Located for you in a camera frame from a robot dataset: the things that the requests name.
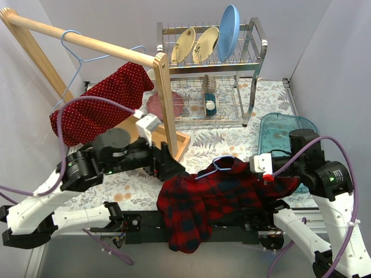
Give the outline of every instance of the blue hanger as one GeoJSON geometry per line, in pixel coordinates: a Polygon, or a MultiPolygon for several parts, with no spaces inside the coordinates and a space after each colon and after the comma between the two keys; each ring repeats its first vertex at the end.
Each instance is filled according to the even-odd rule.
{"type": "Polygon", "coordinates": [[[203,178],[203,177],[206,177],[208,175],[211,175],[211,174],[214,174],[216,171],[228,171],[228,170],[232,170],[232,168],[219,168],[219,166],[216,164],[216,162],[221,159],[221,158],[235,158],[234,156],[232,155],[222,155],[222,156],[219,156],[218,158],[214,158],[213,159],[213,164],[214,164],[214,167],[215,167],[215,170],[209,172],[209,173],[206,173],[200,177],[197,177],[196,180],[200,179],[200,178],[203,178]]]}
{"type": "MultiPolygon", "coordinates": [[[[104,55],[104,56],[101,56],[101,57],[92,58],[92,59],[88,59],[88,60],[83,60],[83,59],[81,59],[79,56],[77,56],[77,55],[76,55],[76,54],[75,54],[71,49],[69,49],[69,48],[64,44],[64,41],[63,41],[64,36],[65,36],[67,33],[69,33],[69,32],[73,32],[73,33],[76,33],[76,34],[81,35],[81,33],[76,32],[76,31],[74,31],[74,30],[67,30],[67,31],[64,32],[64,33],[62,34],[62,36],[60,37],[60,42],[61,42],[61,44],[64,46],[64,48],[66,48],[66,49],[67,49],[67,50],[68,50],[68,51],[69,51],[73,56],[75,56],[75,58],[79,61],[80,66],[79,66],[79,68],[77,69],[77,71],[76,71],[74,77],[72,77],[72,80],[71,80],[70,84],[68,84],[67,88],[66,88],[65,91],[63,92],[62,99],[61,99],[60,101],[57,102],[57,104],[53,107],[53,109],[52,109],[52,111],[50,112],[50,114],[52,114],[52,113],[54,112],[54,110],[57,108],[57,106],[58,106],[60,103],[64,102],[64,98],[65,98],[65,96],[66,96],[66,92],[68,91],[68,89],[69,89],[70,86],[72,85],[73,81],[75,80],[77,74],[78,74],[79,71],[81,70],[82,63],[87,63],[87,62],[96,61],[96,60],[99,60],[99,59],[103,59],[103,58],[110,57],[110,55],[104,55]]],[[[145,53],[145,52],[146,52],[146,48],[145,48],[143,45],[139,45],[139,46],[133,47],[133,48],[131,48],[131,50],[135,50],[135,49],[140,48],[140,47],[143,48],[143,50],[144,50],[143,53],[145,53]]]]}

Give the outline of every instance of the cream plate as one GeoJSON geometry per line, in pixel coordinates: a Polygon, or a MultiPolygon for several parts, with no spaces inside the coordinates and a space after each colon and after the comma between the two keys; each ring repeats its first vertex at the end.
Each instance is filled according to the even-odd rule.
{"type": "Polygon", "coordinates": [[[219,29],[211,27],[207,29],[196,42],[193,48],[193,62],[200,64],[213,53],[219,39],[219,29]]]}
{"type": "Polygon", "coordinates": [[[187,58],[195,40],[196,31],[193,28],[188,28],[180,35],[173,48],[172,64],[179,64],[187,58]]]}

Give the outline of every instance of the metal dish rack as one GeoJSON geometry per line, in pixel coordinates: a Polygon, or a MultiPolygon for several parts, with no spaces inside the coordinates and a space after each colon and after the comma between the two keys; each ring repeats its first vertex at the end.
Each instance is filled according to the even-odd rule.
{"type": "Polygon", "coordinates": [[[246,127],[249,123],[254,108],[256,83],[261,67],[267,52],[268,42],[265,33],[257,17],[250,19],[249,23],[244,22],[239,26],[238,44],[233,55],[225,62],[219,61],[216,50],[204,62],[196,64],[192,60],[192,54],[179,64],[171,63],[171,53],[179,36],[187,29],[194,28],[197,37],[210,27],[219,28],[216,25],[164,28],[162,23],[157,23],[157,52],[164,52],[168,55],[170,80],[172,90],[183,96],[184,111],[175,118],[176,123],[192,125],[236,125],[242,124],[246,127]],[[247,113],[243,110],[241,94],[238,82],[242,71],[254,71],[251,87],[250,101],[247,113]],[[214,76],[218,83],[218,90],[215,94],[219,109],[215,116],[205,115],[203,109],[203,97],[201,93],[201,82],[203,75],[211,72],[227,73],[227,75],[214,76]]]}

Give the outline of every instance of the gray floor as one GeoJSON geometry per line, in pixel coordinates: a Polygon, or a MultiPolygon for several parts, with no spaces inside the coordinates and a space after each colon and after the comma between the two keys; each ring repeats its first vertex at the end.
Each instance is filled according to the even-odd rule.
{"type": "MultiPolygon", "coordinates": [[[[45,248],[38,278],[267,277],[268,268],[277,256],[239,243],[204,243],[191,255],[172,252],[167,243],[127,245],[121,250],[134,259],[134,266],[102,252],[87,236],[56,237],[45,248]]],[[[296,246],[281,258],[271,275],[271,278],[286,277],[315,277],[307,257],[296,246]]]]}

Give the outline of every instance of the teal tray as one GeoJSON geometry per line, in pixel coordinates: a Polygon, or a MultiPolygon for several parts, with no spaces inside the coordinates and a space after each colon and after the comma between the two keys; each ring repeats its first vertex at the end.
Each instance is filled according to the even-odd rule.
{"type": "MultiPolygon", "coordinates": [[[[269,113],[260,122],[258,154],[281,149],[290,152],[289,132],[296,129],[312,129],[318,132],[315,125],[308,119],[281,113],[269,113]]],[[[272,156],[285,155],[282,152],[273,152],[272,156]]],[[[301,184],[296,193],[306,193],[309,189],[301,184]]]]}

